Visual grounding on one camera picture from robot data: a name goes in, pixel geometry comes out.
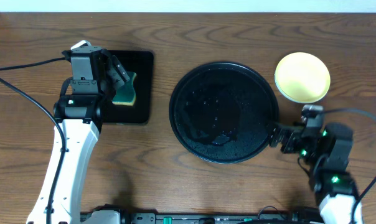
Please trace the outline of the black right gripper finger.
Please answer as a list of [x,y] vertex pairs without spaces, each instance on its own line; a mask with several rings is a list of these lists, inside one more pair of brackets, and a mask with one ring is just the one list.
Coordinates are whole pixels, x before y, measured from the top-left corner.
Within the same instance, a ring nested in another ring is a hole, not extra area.
[[277,129],[285,129],[285,130],[302,130],[305,128],[303,123],[294,122],[293,124],[282,124],[282,123],[274,123],[274,126]]
[[282,128],[269,128],[268,136],[269,146],[276,147],[284,138],[284,130]]

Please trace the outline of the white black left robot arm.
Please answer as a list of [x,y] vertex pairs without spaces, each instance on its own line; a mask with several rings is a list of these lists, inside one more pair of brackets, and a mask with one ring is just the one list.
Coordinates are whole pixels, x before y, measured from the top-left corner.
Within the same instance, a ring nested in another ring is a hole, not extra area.
[[130,79],[116,56],[86,40],[64,54],[72,77],[64,81],[54,105],[54,145],[28,223],[80,223],[87,167],[105,110],[116,90]]

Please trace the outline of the mint plate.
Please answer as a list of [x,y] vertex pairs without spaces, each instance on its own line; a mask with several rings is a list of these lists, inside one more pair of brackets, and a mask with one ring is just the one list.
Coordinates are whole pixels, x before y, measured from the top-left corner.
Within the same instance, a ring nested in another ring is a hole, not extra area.
[[288,84],[284,84],[283,82],[280,82],[277,77],[275,77],[275,85],[277,87],[277,89],[279,90],[279,92],[287,99],[289,99],[290,101],[293,101],[295,103],[300,103],[299,100],[297,100],[296,98],[293,98],[291,95],[289,95],[289,92],[291,91],[291,85],[288,83]]

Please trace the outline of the yellow plate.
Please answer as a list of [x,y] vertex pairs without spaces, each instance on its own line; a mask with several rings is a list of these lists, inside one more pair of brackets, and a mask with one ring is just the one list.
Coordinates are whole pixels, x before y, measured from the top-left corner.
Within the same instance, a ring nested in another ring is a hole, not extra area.
[[274,79],[291,85],[289,95],[300,103],[315,103],[327,95],[331,76],[325,63],[306,52],[284,56],[277,64]]

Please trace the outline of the green yellow sponge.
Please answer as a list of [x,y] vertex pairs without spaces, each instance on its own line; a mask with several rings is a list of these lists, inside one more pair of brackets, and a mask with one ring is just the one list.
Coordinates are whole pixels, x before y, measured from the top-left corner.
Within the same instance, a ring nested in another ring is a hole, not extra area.
[[114,105],[133,106],[136,101],[136,90],[134,89],[134,81],[137,74],[128,72],[130,80],[127,81],[122,87],[117,89],[115,96],[112,99]]

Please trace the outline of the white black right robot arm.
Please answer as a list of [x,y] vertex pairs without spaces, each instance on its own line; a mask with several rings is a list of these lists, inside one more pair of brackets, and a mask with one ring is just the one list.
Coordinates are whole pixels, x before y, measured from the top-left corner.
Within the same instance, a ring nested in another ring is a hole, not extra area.
[[287,126],[266,125],[269,145],[281,144],[283,154],[298,154],[309,166],[309,186],[324,223],[363,223],[362,205],[354,178],[346,171],[353,130],[341,123],[324,124],[323,115]]

